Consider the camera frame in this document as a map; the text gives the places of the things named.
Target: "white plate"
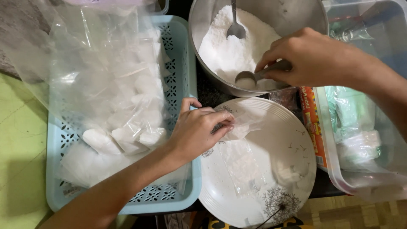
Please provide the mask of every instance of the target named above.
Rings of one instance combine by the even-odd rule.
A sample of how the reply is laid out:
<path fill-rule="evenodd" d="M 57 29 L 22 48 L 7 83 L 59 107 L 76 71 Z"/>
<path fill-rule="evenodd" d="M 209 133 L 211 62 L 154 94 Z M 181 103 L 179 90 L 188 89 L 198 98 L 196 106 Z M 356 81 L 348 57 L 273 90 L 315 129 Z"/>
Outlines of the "white plate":
<path fill-rule="evenodd" d="M 267 99 L 238 98 L 217 108 L 237 115 L 246 112 L 266 120 L 262 130 L 250 132 L 246 139 L 267 185 L 256 193 L 257 196 L 238 198 L 215 146 L 201 156 L 202 190 L 199 200 L 205 208 L 219 220 L 239 228 L 263 223 L 268 215 L 275 212 L 275 205 L 270 206 L 272 200 L 297 198 L 296 210 L 301 208 L 314 186 L 317 169 L 313 143 L 303 124 L 286 108 Z M 282 223 L 295 212 L 289 213 L 289 216 L 281 213 L 263 227 Z"/>

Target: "white powder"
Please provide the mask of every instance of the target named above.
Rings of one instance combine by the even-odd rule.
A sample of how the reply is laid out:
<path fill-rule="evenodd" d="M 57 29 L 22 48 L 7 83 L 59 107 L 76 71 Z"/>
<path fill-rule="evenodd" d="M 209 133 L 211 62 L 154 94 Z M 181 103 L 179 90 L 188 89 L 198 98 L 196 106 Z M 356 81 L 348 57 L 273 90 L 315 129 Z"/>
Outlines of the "white powder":
<path fill-rule="evenodd" d="M 226 39 L 226 32 L 232 24 L 232 7 L 223 7 L 204 36 L 199 55 L 204 63 L 220 78 L 231 84 L 241 71 L 254 72 L 256 64 L 263 53 L 270 49 L 273 41 L 281 37 L 267 23 L 256 16 L 237 9 L 237 22 L 246 30 L 246 38 L 238 39 L 230 36 Z M 258 90 L 271 90 L 275 86 L 272 80 L 263 79 L 257 82 Z M 246 89 L 255 89 L 252 80 L 238 81 L 235 84 Z"/>

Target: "plastic basket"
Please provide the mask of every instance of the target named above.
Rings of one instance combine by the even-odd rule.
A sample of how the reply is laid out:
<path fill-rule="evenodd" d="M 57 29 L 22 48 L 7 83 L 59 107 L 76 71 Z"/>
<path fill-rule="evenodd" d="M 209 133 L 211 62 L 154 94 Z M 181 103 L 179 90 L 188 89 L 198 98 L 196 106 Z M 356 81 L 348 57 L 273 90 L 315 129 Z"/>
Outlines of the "plastic basket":
<path fill-rule="evenodd" d="M 171 75 L 166 77 L 170 90 L 165 93 L 172 118 L 168 121 L 170 131 L 178 118 L 183 97 L 197 97 L 195 56 L 188 41 L 188 23 L 177 16 L 153 16 L 155 25 L 161 30 L 165 51 L 171 58 L 166 68 Z M 54 174 L 67 148 L 79 139 L 69 127 L 70 119 L 59 120 L 48 116 L 48 142 L 46 166 L 46 198 L 50 208 L 57 211 L 75 198 L 84 188 L 72 187 L 56 179 Z M 145 187 L 137 193 L 120 214 L 142 214 L 179 211 L 191 206 L 201 191 L 201 161 L 191 162 L 191 179 L 187 180 L 184 194 L 177 193 L 169 184 Z"/>

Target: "wooden floor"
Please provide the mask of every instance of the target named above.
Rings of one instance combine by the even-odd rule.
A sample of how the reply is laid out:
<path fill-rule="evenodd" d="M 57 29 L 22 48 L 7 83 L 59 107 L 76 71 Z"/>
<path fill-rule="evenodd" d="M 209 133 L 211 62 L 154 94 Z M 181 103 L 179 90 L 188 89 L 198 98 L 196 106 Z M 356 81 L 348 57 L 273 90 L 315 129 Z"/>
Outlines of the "wooden floor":
<path fill-rule="evenodd" d="M 309 199 L 298 218 L 315 229 L 407 229 L 407 200 L 372 204 L 355 196 Z"/>

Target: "metal spoon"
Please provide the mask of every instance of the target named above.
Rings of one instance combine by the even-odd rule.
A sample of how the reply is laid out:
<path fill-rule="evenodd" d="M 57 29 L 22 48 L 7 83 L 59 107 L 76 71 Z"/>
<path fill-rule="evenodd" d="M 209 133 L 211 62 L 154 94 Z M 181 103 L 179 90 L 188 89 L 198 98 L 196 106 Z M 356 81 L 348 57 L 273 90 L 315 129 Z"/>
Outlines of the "metal spoon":
<path fill-rule="evenodd" d="M 290 71 L 293 68 L 291 63 L 288 60 L 280 60 L 277 63 L 268 66 L 267 68 L 261 70 L 258 73 L 252 73 L 249 71 L 243 71 L 237 74 L 236 78 L 234 79 L 234 82 L 236 83 L 238 80 L 243 79 L 243 78 L 250 78 L 254 80 L 254 83 L 257 85 L 257 81 L 264 79 L 264 73 L 273 70 L 273 69 L 278 69 L 278 70 L 283 70 L 283 71 Z"/>
<path fill-rule="evenodd" d="M 229 27 L 228 31 L 226 32 L 226 38 L 229 36 L 236 36 L 239 39 L 246 38 L 246 31 L 242 25 L 237 23 L 236 21 L 236 0 L 231 0 L 232 2 L 232 14 L 233 14 L 233 22 L 232 25 Z"/>

